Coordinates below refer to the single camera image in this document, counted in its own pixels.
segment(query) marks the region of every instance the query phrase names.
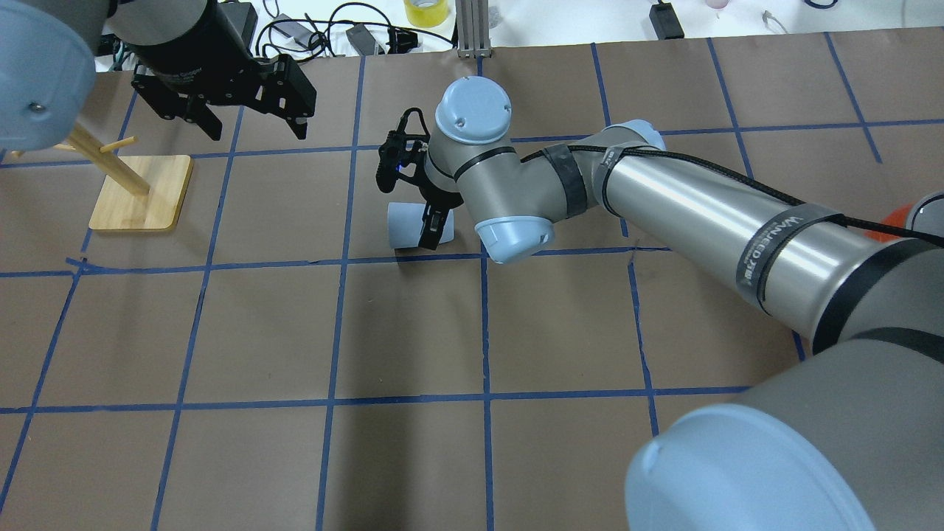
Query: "metal stand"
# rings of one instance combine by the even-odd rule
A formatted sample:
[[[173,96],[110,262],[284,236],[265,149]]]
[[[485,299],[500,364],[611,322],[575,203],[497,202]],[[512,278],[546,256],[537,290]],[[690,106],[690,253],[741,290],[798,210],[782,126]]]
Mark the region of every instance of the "metal stand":
[[[459,57],[492,57],[488,38],[488,0],[456,0]]]

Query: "wooden base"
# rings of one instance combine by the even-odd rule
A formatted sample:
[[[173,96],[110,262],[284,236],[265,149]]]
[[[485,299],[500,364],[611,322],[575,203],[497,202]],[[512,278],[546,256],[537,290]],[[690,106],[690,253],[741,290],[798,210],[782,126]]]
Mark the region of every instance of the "wooden base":
[[[187,155],[120,157],[151,186],[135,196],[105,178],[89,228],[93,231],[169,231],[177,224],[194,161]]]

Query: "power adapter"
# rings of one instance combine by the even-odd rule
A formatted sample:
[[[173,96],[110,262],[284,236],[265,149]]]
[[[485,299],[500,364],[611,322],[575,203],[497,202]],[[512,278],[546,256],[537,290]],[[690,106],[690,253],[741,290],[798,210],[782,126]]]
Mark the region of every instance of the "power adapter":
[[[649,19],[652,21],[652,27],[655,29],[655,35],[660,41],[666,39],[683,39],[685,32],[682,30],[682,24],[679,23],[679,17],[675,14],[675,9],[669,2],[652,6],[649,10]]]

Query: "blue tape line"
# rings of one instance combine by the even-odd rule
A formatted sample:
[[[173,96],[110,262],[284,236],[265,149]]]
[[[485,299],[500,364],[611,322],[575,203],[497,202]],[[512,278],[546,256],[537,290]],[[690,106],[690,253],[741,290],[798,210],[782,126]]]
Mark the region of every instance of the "blue tape line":
[[[46,163],[14,163],[0,164],[0,169],[19,168],[51,168],[56,166],[85,166],[92,164],[89,161],[50,161]]]
[[[174,411],[173,403],[116,403],[90,405],[45,405],[37,413],[92,413],[95,411]]]
[[[662,136],[677,136],[685,134],[713,134],[713,133],[733,133],[734,128],[705,128],[705,129],[669,129],[659,131]]]
[[[652,389],[652,394],[659,397],[678,397],[690,395],[733,395],[750,389],[749,385],[731,385],[726,387],[669,387]]]
[[[12,271],[0,273],[0,279],[22,279],[29,277],[71,277],[72,271]]]
[[[597,85],[599,87],[599,99],[603,104],[603,123],[610,127],[613,122],[610,121],[610,104],[606,99],[606,87],[603,84],[603,71],[599,67],[599,55],[597,54],[597,43],[590,43],[590,53],[593,54],[593,67],[597,71]]]
[[[806,361],[806,349],[803,348],[803,340],[800,338],[800,335],[794,331],[790,331],[793,335],[793,345],[797,348],[797,357],[800,358],[800,361]]]
[[[492,365],[489,361],[489,316],[488,316],[488,252],[480,243],[480,289],[481,289],[481,387],[484,393],[482,417],[484,420],[485,447],[485,522],[488,531],[495,531],[495,487],[492,460]]]
[[[534,256],[568,256],[574,254],[619,254],[623,252],[633,252],[637,250],[657,251],[672,250],[665,247],[608,247],[608,248],[552,248],[534,253]]]
[[[85,239],[82,240],[82,247],[79,249],[79,252],[85,254],[89,250],[89,243],[92,241],[92,228],[86,227],[85,229]]]
[[[191,159],[225,159],[229,153],[192,153]]]
[[[332,153],[336,151],[352,151],[352,146],[332,147],[297,147],[293,149],[260,149],[256,151],[237,151],[236,157],[265,157],[271,155],[296,155],[300,153]]]
[[[220,199],[216,206],[216,217],[213,219],[213,231],[210,235],[210,247],[207,249],[207,262],[202,267],[203,281],[200,284],[200,295],[196,300],[194,309],[194,324],[190,330],[190,338],[187,341],[187,353],[184,357],[183,370],[180,373],[180,386],[177,388],[177,403],[174,408],[174,419],[171,421],[171,432],[167,438],[167,450],[164,454],[164,464],[160,471],[160,483],[158,484],[158,495],[154,501],[154,512],[151,515],[151,531],[157,531],[160,522],[160,510],[164,501],[164,492],[167,489],[167,476],[171,469],[171,460],[174,457],[174,445],[177,442],[177,429],[180,425],[180,412],[183,409],[183,399],[187,391],[187,381],[190,378],[190,365],[194,359],[194,346],[196,345],[196,335],[200,328],[200,318],[203,315],[203,303],[207,296],[207,287],[210,285],[211,265],[213,263],[213,253],[216,251],[216,238],[220,231],[220,220],[223,217],[223,207],[227,199],[227,190],[229,188],[229,177],[232,173],[233,154],[236,151],[236,143],[239,139],[240,129],[243,125],[244,107],[240,107],[236,116],[236,126],[233,130],[232,142],[229,146],[229,157],[227,160],[226,173],[223,175],[223,186],[220,190]]]
[[[193,273],[206,269],[204,265],[184,265],[180,267],[102,267],[99,265],[90,265],[86,268],[85,275],[166,275],[173,273]]]
[[[274,409],[283,407],[316,407],[328,405],[328,399],[271,400],[242,402],[197,402],[184,403],[184,411],[216,411],[225,409]]]
[[[341,260],[292,260],[286,262],[249,262],[246,264],[214,264],[211,269],[258,269],[262,267],[308,267],[308,266],[339,266]]]
[[[611,248],[560,248],[560,249],[547,249],[542,250],[534,254],[534,256],[569,256],[569,255],[592,255],[592,254],[619,254],[623,252],[633,252],[633,251],[644,251],[644,252],[657,252],[657,251],[671,251],[671,248],[667,247],[639,247],[639,246],[624,246],[624,247],[611,247]],[[357,264],[393,264],[393,263],[409,263],[409,262],[452,262],[452,261],[464,261],[464,260],[479,260],[481,258],[480,253],[450,253],[450,254],[421,254],[421,255],[409,255],[409,256],[374,256],[367,258],[348,258],[346,263],[348,265]],[[196,271],[203,271],[206,269],[205,265],[178,265],[173,267],[107,267],[104,265],[95,265],[89,263],[83,263],[75,258],[66,258],[65,262],[72,266],[84,267],[85,276],[102,276],[102,275],[164,275],[164,274],[174,274],[174,273],[193,273]],[[246,262],[246,263],[223,263],[223,264],[212,264],[210,265],[210,270],[231,270],[231,269],[256,269],[263,267],[308,267],[308,266],[339,266],[343,262],[342,259],[330,258],[322,260],[291,260],[291,261],[275,261],[275,262]],[[71,271],[17,271],[17,272],[5,272],[0,273],[0,278],[17,278],[17,277],[54,277],[54,276],[69,276],[72,275]]]
[[[884,122],[866,122],[870,128],[887,128],[894,126],[933,126],[944,124],[944,118],[932,118],[929,120],[889,120]]]
[[[744,138],[741,136],[741,127],[737,123],[737,115],[734,114],[734,103],[731,101],[731,95],[728,94],[728,84],[724,81],[724,74],[721,72],[721,62],[717,58],[715,43],[709,37],[705,40],[708,43],[708,51],[711,53],[711,61],[715,65],[717,82],[721,86],[721,95],[724,96],[724,105],[728,108],[728,115],[731,116],[731,125],[734,129],[734,138],[737,139],[737,148],[741,152],[741,161],[744,163],[744,170],[751,179],[754,178],[754,170],[750,167],[748,160],[748,149],[744,145]]]
[[[363,103],[363,72],[367,63],[361,56],[361,65],[357,77],[357,97],[354,105],[354,132],[351,145],[357,146],[361,135],[361,107]],[[347,212],[345,214],[345,240],[341,252],[341,274],[338,279],[338,302],[334,312],[334,342],[331,346],[331,372],[328,383],[328,407],[325,412],[325,435],[321,450],[321,472],[318,478],[318,500],[315,512],[315,529],[321,531],[325,523],[325,498],[328,490],[328,462],[331,452],[331,428],[334,423],[334,397],[338,385],[338,362],[341,354],[342,319],[345,310],[345,291],[347,285],[347,257],[350,252],[351,217],[354,211],[354,186],[357,170],[357,149],[351,151],[350,172],[347,176]]]
[[[376,256],[372,258],[349,258],[349,264],[391,264],[394,262],[436,262],[440,260],[476,260],[478,253],[458,252],[453,254],[416,254],[409,256]]]
[[[736,394],[750,389],[747,385],[723,387],[667,387],[654,388],[655,396],[688,396],[688,395],[716,395]],[[574,400],[592,398],[626,398],[646,397],[646,389],[587,389],[576,391],[509,391],[485,393],[458,393],[443,395],[401,395],[385,397],[363,398],[335,398],[335,399],[296,399],[273,401],[237,401],[237,402],[197,402],[183,403],[182,411],[208,411],[226,409],[274,409],[291,407],[318,407],[332,404],[334,406],[367,406],[386,405],[395,403],[454,403],[454,402],[481,402],[518,401],[518,400]],[[0,415],[22,415],[30,411],[30,406],[0,407]],[[37,415],[45,413],[89,413],[92,411],[174,411],[176,403],[106,403],[80,405],[40,405],[36,407]]]
[[[49,365],[53,360],[53,353],[56,351],[56,345],[59,343],[59,334],[62,332],[62,324],[65,322],[65,317],[69,313],[69,307],[72,305],[72,299],[76,295],[78,281],[81,278],[82,268],[80,267],[72,277],[72,285],[69,286],[69,293],[66,295],[65,302],[62,304],[62,311],[59,312],[59,320],[56,321],[56,328],[53,330],[53,336],[49,340],[49,348],[46,349],[46,355],[42,360],[40,377],[36,382],[36,387],[33,389],[33,398],[29,403],[29,410],[26,412],[23,428],[20,430],[20,438],[16,441],[16,449],[13,451],[13,457],[9,461],[9,469],[7,470],[6,479],[4,479],[3,490],[0,490],[0,513],[3,513],[4,504],[7,502],[9,486],[13,482],[13,474],[16,472],[16,466],[20,462],[20,454],[23,452],[23,446],[26,443],[26,434],[29,432],[29,426],[33,422],[33,417],[36,415],[36,410],[40,403],[42,385],[45,384],[46,374],[49,372]]]
[[[862,124],[810,124],[800,126],[759,126],[754,128],[741,128],[742,132],[755,131],[803,131],[814,129],[856,129],[861,128]]]
[[[643,341],[643,327],[639,316],[639,286],[636,284],[636,265],[630,261],[627,266],[630,276],[630,293],[632,294],[632,314],[636,324],[636,338],[639,341],[639,362],[643,368],[643,382],[646,385],[646,397],[649,399],[649,428],[652,436],[659,435],[659,416],[655,410],[655,391],[652,389],[652,374],[649,372],[649,363],[646,361],[646,348]]]
[[[933,126],[944,124],[944,118],[930,118],[925,120],[886,120],[881,122],[849,123],[849,124],[797,124],[794,126],[754,126],[747,128],[738,128],[740,132],[761,132],[761,131],[795,131],[812,129],[845,129],[845,128],[887,128],[898,126]],[[669,129],[659,131],[663,136],[683,136],[693,134],[713,134],[713,133],[735,133],[734,128],[699,128],[699,129]],[[570,134],[558,136],[530,136],[516,137],[512,139],[513,144],[525,142],[572,142],[581,140],[589,136],[588,134]],[[336,147],[311,147],[300,149],[273,149],[270,151],[242,151],[234,153],[235,157],[257,157],[265,155],[279,155],[285,153],[316,153],[319,151],[377,151],[379,146],[336,146]],[[195,153],[191,154],[194,159],[223,159],[229,156],[229,153]],[[91,164],[88,161],[56,161],[47,163],[4,163],[0,164],[0,169],[14,168],[35,168],[52,166],[76,166]]]
[[[868,126],[866,125],[866,117],[862,114],[862,110],[859,108],[859,101],[855,98],[855,93],[852,91],[852,85],[849,83],[849,78],[846,77],[846,70],[842,67],[842,62],[839,60],[839,54],[835,53],[833,38],[828,32],[823,33],[823,36],[826,38],[826,45],[829,46],[829,53],[831,56],[833,56],[835,68],[839,71],[839,76],[842,77],[842,84],[846,87],[846,93],[849,95],[849,100],[852,103],[852,108],[855,110],[855,115],[859,118],[859,124],[862,126],[862,132],[866,133],[868,147],[871,148],[872,155],[875,156],[875,162],[881,164],[882,155],[879,153],[878,146],[875,145],[875,140],[872,138],[871,131],[868,130]]]
[[[523,391],[493,393],[492,400],[567,400],[586,398],[645,397],[646,389],[599,389],[586,391]]]

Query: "orange object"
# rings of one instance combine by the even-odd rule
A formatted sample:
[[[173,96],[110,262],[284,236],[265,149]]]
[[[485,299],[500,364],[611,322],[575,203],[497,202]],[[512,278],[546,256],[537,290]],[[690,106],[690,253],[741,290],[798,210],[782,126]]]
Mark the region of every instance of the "orange object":
[[[914,204],[905,205],[895,212],[891,213],[882,220],[882,223],[886,225],[891,225],[892,227],[901,227],[904,229],[904,224],[908,219],[908,213],[911,212],[911,209],[914,208]],[[885,234],[884,232],[876,231],[866,231],[866,236],[873,240],[880,242],[890,242],[892,240],[897,240],[899,236],[894,236],[892,234]]]

